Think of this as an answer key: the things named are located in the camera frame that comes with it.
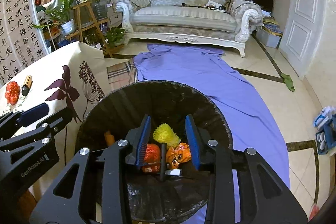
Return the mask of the red honeycomb paper ball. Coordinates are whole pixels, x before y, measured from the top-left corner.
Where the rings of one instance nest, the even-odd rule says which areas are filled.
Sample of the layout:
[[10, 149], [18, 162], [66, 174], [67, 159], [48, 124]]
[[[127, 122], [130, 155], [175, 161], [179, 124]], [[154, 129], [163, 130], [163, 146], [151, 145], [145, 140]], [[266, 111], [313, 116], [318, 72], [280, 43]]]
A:
[[144, 165], [142, 171], [144, 173], [159, 173], [161, 167], [161, 150], [156, 144], [148, 144], [146, 148]]

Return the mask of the yellow honeycomb paper ball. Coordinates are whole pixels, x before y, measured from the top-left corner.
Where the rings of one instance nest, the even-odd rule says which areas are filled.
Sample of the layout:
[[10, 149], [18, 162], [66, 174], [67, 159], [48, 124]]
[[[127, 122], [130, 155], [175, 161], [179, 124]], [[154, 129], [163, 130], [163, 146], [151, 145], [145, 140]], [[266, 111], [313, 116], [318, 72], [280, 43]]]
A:
[[167, 143], [167, 147], [176, 147], [181, 142], [179, 136], [167, 124], [161, 124], [153, 132], [153, 139], [158, 143]]

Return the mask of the orange plastic bag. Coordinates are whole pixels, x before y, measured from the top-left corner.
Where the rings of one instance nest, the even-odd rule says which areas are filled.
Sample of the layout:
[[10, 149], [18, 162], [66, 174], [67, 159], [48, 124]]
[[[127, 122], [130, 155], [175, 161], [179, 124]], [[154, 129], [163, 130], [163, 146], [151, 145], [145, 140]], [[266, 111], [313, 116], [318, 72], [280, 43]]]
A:
[[170, 147], [166, 152], [166, 164], [168, 169], [178, 169], [180, 163], [191, 160], [190, 147], [187, 143], [180, 143], [176, 147]]

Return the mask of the red tube black cap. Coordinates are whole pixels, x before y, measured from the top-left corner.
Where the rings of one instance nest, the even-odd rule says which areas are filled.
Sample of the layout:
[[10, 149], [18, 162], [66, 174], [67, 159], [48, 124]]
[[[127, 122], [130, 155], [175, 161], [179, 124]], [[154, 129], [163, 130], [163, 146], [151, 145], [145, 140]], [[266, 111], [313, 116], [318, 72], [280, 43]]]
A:
[[104, 133], [104, 138], [105, 138], [105, 141], [106, 141], [106, 145], [108, 147], [110, 147], [111, 145], [113, 145], [115, 143], [114, 135], [112, 135], [110, 133], [110, 131], [107, 131], [107, 132]]

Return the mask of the white and cyan tube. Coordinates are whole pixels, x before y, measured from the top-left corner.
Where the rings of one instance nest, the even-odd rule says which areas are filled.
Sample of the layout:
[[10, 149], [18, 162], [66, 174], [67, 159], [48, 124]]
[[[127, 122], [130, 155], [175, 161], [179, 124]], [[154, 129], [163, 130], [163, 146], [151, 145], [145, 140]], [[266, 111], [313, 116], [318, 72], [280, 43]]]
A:
[[167, 176], [180, 176], [181, 174], [182, 174], [181, 169], [171, 169], [165, 171], [165, 175]]

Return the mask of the black trash bin with liner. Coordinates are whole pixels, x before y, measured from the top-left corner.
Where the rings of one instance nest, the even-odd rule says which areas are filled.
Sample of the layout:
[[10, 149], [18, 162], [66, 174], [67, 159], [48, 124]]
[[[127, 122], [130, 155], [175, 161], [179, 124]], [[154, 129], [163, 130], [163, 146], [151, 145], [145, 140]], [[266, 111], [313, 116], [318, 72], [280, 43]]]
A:
[[[198, 128], [209, 132], [220, 144], [232, 148], [233, 139], [224, 115], [204, 92], [171, 81], [144, 81], [112, 91], [85, 116], [76, 138], [76, 149], [93, 151], [108, 147], [110, 133], [115, 140], [150, 117], [149, 143], [159, 144], [166, 137], [164, 129], [173, 130], [172, 149], [186, 143], [185, 119], [191, 115]], [[192, 219], [206, 207], [210, 176], [197, 171], [192, 162], [180, 164], [180, 176], [145, 173], [133, 166], [126, 171], [131, 218], [154, 223], [182, 223]]]

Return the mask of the red crumpled plastic bag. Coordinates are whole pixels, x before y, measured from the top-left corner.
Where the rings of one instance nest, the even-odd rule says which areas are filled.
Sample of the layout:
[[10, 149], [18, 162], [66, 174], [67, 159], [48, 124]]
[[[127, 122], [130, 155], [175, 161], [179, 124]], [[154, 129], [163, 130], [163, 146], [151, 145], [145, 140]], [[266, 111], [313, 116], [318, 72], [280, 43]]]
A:
[[7, 83], [5, 98], [7, 103], [10, 105], [15, 105], [18, 102], [21, 88], [15, 81], [10, 81]]

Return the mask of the gold tube black cap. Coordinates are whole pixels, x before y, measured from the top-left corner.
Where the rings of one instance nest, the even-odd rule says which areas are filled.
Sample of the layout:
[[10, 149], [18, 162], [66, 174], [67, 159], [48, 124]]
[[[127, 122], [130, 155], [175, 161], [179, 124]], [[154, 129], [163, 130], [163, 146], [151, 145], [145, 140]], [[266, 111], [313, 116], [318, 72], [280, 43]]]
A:
[[32, 78], [31, 75], [28, 75], [25, 78], [25, 81], [24, 81], [23, 86], [22, 86], [22, 96], [26, 97], [28, 95], [32, 83], [33, 83], [33, 78]]

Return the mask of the floral cream tablecloth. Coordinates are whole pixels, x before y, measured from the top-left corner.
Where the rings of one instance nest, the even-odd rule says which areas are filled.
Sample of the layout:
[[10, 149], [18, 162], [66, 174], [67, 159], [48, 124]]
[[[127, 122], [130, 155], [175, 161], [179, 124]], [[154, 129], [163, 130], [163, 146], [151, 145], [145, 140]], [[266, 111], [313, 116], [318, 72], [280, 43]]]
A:
[[82, 42], [70, 43], [39, 59], [13, 78], [19, 85], [27, 76], [32, 86], [27, 96], [21, 96], [11, 106], [1, 87], [1, 114], [26, 111], [41, 103], [49, 106], [49, 114], [68, 107], [71, 122], [55, 136], [59, 162], [44, 174], [30, 192], [40, 200], [52, 181], [73, 158], [76, 139], [84, 117], [110, 91], [104, 54], [101, 50]]

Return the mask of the plaid cloth on floor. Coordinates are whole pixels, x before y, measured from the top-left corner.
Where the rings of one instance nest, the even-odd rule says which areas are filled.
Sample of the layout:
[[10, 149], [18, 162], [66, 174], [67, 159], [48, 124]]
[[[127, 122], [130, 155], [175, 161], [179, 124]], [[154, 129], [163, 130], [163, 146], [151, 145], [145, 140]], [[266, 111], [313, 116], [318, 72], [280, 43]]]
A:
[[123, 88], [138, 81], [138, 70], [134, 65], [133, 59], [112, 65], [107, 68], [107, 72], [108, 81], [112, 91]]

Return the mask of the purple cloth on floor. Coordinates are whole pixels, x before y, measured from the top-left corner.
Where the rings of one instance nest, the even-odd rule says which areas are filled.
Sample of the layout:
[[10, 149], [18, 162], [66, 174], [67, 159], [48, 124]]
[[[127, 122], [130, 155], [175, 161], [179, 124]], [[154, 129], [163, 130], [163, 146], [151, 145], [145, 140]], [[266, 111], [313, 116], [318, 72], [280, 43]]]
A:
[[224, 114], [235, 150], [252, 147], [289, 186], [288, 151], [280, 129], [254, 86], [211, 47], [149, 44], [134, 58], [137, 79], [187, 84], [208, 96]]

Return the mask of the calligraphy folding screen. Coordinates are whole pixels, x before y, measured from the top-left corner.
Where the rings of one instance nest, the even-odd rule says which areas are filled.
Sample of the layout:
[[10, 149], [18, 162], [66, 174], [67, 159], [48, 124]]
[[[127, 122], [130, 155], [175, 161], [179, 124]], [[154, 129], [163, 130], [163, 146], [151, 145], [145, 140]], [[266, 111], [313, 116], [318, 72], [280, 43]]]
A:
[[1, 86], [48, 54], [34, 0], [1, 0]]

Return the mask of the blue white shoes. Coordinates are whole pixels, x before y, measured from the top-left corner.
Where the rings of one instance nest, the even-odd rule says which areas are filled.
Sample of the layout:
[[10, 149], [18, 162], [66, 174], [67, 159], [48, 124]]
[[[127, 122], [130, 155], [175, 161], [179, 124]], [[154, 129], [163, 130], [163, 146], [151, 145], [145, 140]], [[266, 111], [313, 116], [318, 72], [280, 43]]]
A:
[[319, 155], [326, 155], [335, 148], [335, 107], [324, 107], [313, 121], [317, 130], [315, 141]]

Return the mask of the wooden plant stand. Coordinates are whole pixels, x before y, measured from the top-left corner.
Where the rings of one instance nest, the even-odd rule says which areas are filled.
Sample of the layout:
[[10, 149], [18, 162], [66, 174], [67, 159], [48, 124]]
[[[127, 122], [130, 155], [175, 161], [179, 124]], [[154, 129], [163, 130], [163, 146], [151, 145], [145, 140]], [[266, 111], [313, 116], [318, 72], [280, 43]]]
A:
[[[81, 14], [80, 14], [80, 9], [84, 7], [88, 13], [89, 13], [89, 16], [91, 17], [92, 19], [92, 23], [88, 24], [88, 26], [86, 27], [82, 27], [81, 26]], [[103, 23], [107, 23], [109, 21], [109, 18], [104, 18], [102, 20], [97, 20], [96, 19], [96, 16], [93, 12], [93, 9], [92, 9], [92, 6], [91, 6], [91, 2], [88, 1], [88, 2], [83, 2], [79, 5], [74, 5], [72, 7], [72, 10], [73, 10], [73, 13], [74, 13], [74, 23], [75, 23], [75, 26], [77, 27], [76, 30], [74, 32], [72, 32], [71, 34], [69, 35], [66, 35], [65, 36], [65, 39], [67, 40], [72, 40], [72, 38], [78, 36], [80, 41], [81, 42], [84, 42], [84, 38], [83, 38], [83, 32], [87, 31], [87, 30], [90, 30], [92, 28], [95, 28], [97, 33], [98, 33], [98, 37], [100, 39], [100, 45], [102, 46], [102, 50], [105, 51], [105, 53], [107, 53], [110, 58], [113, 57], [113, 53], [112, 51], [108, 48], [108, 44], [107, 42], [105, 41], [105, 38], [104, 38], [104, 35], [100, 29], [101, 25]]]

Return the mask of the white potted green plant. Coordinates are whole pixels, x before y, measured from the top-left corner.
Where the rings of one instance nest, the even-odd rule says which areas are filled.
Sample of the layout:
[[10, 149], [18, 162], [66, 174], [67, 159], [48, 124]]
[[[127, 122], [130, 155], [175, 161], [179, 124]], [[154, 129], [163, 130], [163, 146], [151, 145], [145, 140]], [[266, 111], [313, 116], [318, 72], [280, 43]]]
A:
[[33, 24], [36, 29], [61, 26], [65, 35], [75, 32], [74, 19], [71, 19], [71, 11], [74, 6], [87, 3], [88, 0], [60, 0], [59, 4], [45, 12], [46, 22], [40, 25]]

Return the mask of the green cloth on floor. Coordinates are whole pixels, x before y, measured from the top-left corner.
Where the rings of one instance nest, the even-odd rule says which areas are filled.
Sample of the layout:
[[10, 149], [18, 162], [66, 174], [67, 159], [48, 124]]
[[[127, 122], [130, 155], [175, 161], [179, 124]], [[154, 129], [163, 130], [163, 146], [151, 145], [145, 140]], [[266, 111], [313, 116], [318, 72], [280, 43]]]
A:
[[286, 85], [286, 87], [291, 92], [295, 92], [294, 83], [293, 83], [293, 80], [292, 80], [291, 76], [290, 75], [286, 75], [285, 73], [281, 73], [281, 78], [284, 81], [284, 84]]

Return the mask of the grey storage box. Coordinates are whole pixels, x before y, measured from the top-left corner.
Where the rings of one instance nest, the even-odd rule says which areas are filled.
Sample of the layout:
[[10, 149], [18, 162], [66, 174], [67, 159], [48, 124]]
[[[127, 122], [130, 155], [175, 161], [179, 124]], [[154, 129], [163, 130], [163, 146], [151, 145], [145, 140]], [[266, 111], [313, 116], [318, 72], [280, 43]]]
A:
[[279, 23], [272, 16], [264, 16], [262, 23], [256, 30], [256, 38], [266, 47], [278, 48], [283, 35]]

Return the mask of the ornate white grey sofa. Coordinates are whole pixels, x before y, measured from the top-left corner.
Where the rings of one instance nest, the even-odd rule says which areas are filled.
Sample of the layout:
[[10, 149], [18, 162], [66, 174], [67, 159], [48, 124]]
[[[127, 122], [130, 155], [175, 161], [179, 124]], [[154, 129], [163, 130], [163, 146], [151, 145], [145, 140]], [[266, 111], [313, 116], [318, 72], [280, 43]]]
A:
[[259, 5], [245, 0], [116, 0], [131, 39], [230, 47], [245, 56], [250, 34], [263, 26]]

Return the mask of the white panel door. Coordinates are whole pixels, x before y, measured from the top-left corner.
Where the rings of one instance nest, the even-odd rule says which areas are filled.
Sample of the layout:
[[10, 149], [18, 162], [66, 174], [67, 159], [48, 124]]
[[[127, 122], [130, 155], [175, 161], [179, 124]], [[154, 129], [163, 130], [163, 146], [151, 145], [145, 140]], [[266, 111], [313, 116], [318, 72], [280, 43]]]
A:
[[303, 79], [315, 56], [324, 22], [325, 0], [290, 0], [279, 51]]

